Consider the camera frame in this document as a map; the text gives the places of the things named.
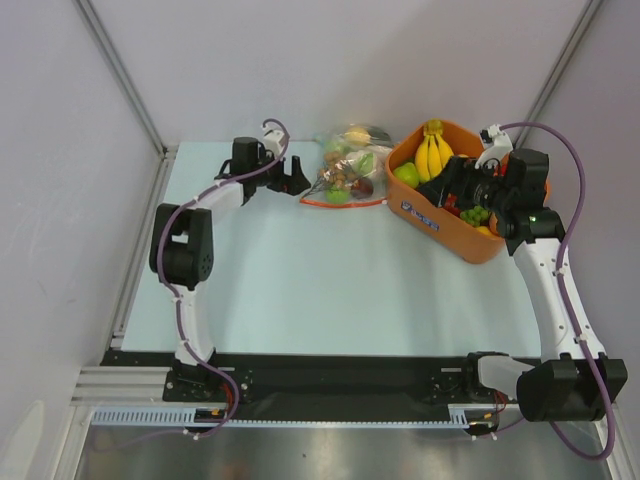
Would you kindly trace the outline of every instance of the orange bin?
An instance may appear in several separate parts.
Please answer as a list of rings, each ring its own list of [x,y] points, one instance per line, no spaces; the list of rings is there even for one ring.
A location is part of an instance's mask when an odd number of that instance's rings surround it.
[[[455,123],[442,121],[442,136],[455,154],[479,157],[484,147],[480,137]],[[387,202],[391,211],[436,239],[469,263],[484,263],[504,247],[504,240],[485,235],[444,208],[434,207],[429,200],[399,181],[393,170],[413,157],[424,140],[423,126],[393,149],[386,162]]]

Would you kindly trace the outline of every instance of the wall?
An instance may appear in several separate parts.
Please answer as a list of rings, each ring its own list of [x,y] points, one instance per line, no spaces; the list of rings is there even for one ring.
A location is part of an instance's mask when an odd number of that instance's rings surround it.
[[[167,142],[522,119],[585,0],[95,0]]]
[[[158,159],[71,1],[3,2],[0,63],[0,457],[43,400],[29,475],[42,479],[79,368],[101,353]]]
[[[569,138],[585,165],[586,203],[571,245],[574,276],[609,355],[624,358],[629,369],[620,404],[636,449],[640,446],[638,19],[638,2],[605,4],[541,117]],[[551,205],[568,224],[578,185],[571,157],[546,134],[535,133],[528,145],[550,154],[551,181],[561,186],[554,188]]]

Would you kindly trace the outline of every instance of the bag of fruit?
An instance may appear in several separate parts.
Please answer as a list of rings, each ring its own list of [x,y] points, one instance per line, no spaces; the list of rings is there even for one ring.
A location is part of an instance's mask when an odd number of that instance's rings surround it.
[[[378,205],[386,197],[384,162],[393,148],[389,135],[371,126],[351,125],[316,138],[324,161],[300,203],[326,208]]]

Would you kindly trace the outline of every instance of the metal floor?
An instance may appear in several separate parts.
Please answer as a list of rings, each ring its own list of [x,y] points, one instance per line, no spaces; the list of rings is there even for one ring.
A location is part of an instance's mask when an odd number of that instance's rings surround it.
[[[589,424],[565,427],[588,451],[601,448]],[[581,460],[546,424],[521,424],[497,441],[462,431],[355,428],[223,428],[194,442],[167,435],[98,453],[140,427],[92,427],[76,480],[609,479],[606,463]]]

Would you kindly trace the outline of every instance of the purple cable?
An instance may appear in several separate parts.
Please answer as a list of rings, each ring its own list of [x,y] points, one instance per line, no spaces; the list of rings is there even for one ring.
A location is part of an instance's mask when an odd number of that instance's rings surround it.
[[[573,330],[576,332],[576,336],[579,337],[580,335],[582,335],[582,328],[580,327],[580,321],[578,320],[576,312],[573,309],[571,299],[569,298],[569,292],[567,291],[567,286],[564,281],[564,275],[561,273],[562,271],[561,269],[563,267],[564,257],[567,252],[567,247],[569,246],[569,240],[573,235],[573,230],[576,226],[576,223],[578,223],[578,218],[580,218],[580,214],[582,213],[582,206],[584,205],[584,197],[585,197],[585,190],[586,190],[584,166],[582,164],[582,161],[580,160],[580,156],[578,155],[578,152],[576,152],[576,149],[573,147],[573,145],[571,145],[569,140],[567,140],[564,137],[564,135],[562,135],[560,132],[549,127],[548,125],[545,125],[539,122],[515,122],[515,123],[508,123],[506,125],[501,126],[503,130],[508,130],[510,128],[520,128],[520,127],[539,128],[556,137],[558,140],[560,140],[564,144],[565,147],[567,147],[567,149],[569,150],[569,153],[573,157],[574,162],[576,163],[576,167],[578,168],[578,176],[580,178],[580,195],[578,197],[578,204],[576,205],[576,209],[573,213],[573,216],[571,217],[569,228],[567,228],[567,233],[565,234],[564,239],[560,244],[560,248],[558,249],[558,258],[556,259],[556,270],[558,271],[558,273],[556,278],[558,279],[560,295],[562,296],[562,301],[564,302],[565,308],[567,309],[569,320],[571,321]],[[605,447],[602,450],[602,452],[596,455],[590,455],[582,452],[581,450],[578,450],[578,448],[571,443],[569,438],[562,432],[562,430],[560,430],[560,427],[555,422],[551,422],[551,426],[553,427],[555,432],[558,434],[560,439],[564,442],[564,444],[567,447],[569,447],[569,449],[575,454],[577,454],[578,456],[586,460],[605,460],[606,458],[609,457],[609,455],[611,455],[611,452],[613,452],[613,445],[615,443],[615,437],[616,437],[616,425],[615,425],[615,416],[613,413],[613,406],[611,405],[611,398],[609,397],[607,386],[605,385],[604,379],[600,374],[600,370],[598,370],[596,362],[593,359],[593,356],[591,355],[591,351],[589,350],[587,342],[585,340],[580,340],[579,344],[580,344],[580,348],[582,349],[582,353],[587,359],[587,363],[589,364],[591,373],[593,373],[596,383],[598,384],[600,395],[602,395],[602,401],[604,403],[604,409],[605,409],[605,414],[607,418],[607,443],[605,444]]]
[[[233,378],[231,378],[231,376],[229,376],[226,372],[220,370],[219,368],[213,367],[211,365],[209,365],[205,360],[203,360],[202,358],[198,357],[198,355],[196,354],[196,352],[193,351],[193,349],[191,348],[191,345],[189,345],[189,341],[184,333],[184,326],[182,325],[182,312],[180,311],[180,303],[181,303],[181,297],[180,297],[180,293],[178,292],[178,289],[175,288],[173,285],[171,285],[168,281],[167,281],[167,277],[164,274],[164,266],[162,264],[162,254],[164,252],[164,247],[167,244],[167,239],[169,238],[169,232],[171,231],[171,227],[173,226],[174,222],[176,221],[176,218],[178,218],[178,215],[180,215],[182,212],[184,212],[187,208],[193,207],[196,203],[198,203],[200,200],[203,200],[204,198],[208,197],[210,194],[212,194],[213,192],[215,192],[217,189],[224,187],[225,185],[228,185],[230,183],[233,182],[240,182],[242,180],[247,180],[248,178],[254,177],[256,175],[260,175],[261,173],[266,172],[267,170],[269,170],[271,167],[273,167],[275,164],[277,164],[280,160],[282,160],[282,158],[284,157],[287,148],[289,148],[289,140],[291,138],[291,136],[289,135],[289,132],[287,131],[287,128],[284,126],[284,124],[280,121],[277,120],[275,118],[268,118],[266,119],[264,122],[262,122],[262,127],[266,127],[268,123],[275,123],[276,125],[278,125],[278,127],[280,127],[280,129],[284,132],[284,148],[282,149],[282,152],[277,155],[273,161],[271,161],[270,163],[268,163],[267,165],[264,165],[263,167],[258,168],[257,170],[254,170],[252,172],[249,173],[245,173],[243,175],[236,175],[235,177],[231,177],[231,178],[227,178],[226,180],[223,180],[220,183],[217,183],[215,185],[210,186],[209,188],[207,188],[206,190],[204,190],[202,193],[200,193],[195,199],[193,200],[189,200],[187,203],[180,205],[174,212],[173,214],[169,217],[169,220],[167,221],[167,224],[165,225],[164,229],[162,230],[162,233],[160,235],[160,242],[158,244],[158,256],[156,258],[157,260],[157,265],[158,265],[158,277],[160,278],[160,282],[162,282],[162,284],[167,287],[171,293],[173,293],[173,296],[175,298],[175,304],[176,304],[176,324],[178,327],[178,336],[180,337],[180,341],[184,343],[184,347],[185,350],[189,353],[189,355],[191,355],[193,357],[193,359],[201,366],[203,366],[204,368],[206,368],[207,370],[215,373],[216,375],[222,377],[224,380],[226,380],[230,385],[231,388],[233,389],[233,405],[231,406],[231,409],[229,410],[229,413],[227,414],[227,416],[222,419],[220,421],[220,423],[218,423],[218,425],[216,425],[215,427],[213,427],[212,429],[208,430],[207,432],[203,433],[203,434],[196,434],[194,435],[194,438],[207,438],[210,437],[212,435],[215,435],[218,430],[220,430],[220,428],[227,423],[229,420],[231,420],[231,418],[234,416],[234,414],[236,413],[236,410],[238,408],[238,402],[240,400],[240,391],[238,390],[238,385],[235,382],[235,380],[233,380]],[[160,437],[162,435],[168,435],[168,434],[184,434],[184,430],[183,429],[166,429],[166,430],[161,430],[158,432],[152,432],[146,435],[142,435],[138,438],[134,438],[133,440],[130,440],[128,442],[125,442],[121,445],[116,445],[115,447],[110,447],[107,449],[102,449],[102,450],[98,450],[100,452],[109,452],[109,451],[113,451],[113,450],[120,450],[122,448],[126,448],[126,447],[130,447],[132,445],[135,445],[137,443],[140,442],[144,442],[146,440],[150,440],[152,438],[156,438],[156,437]]]

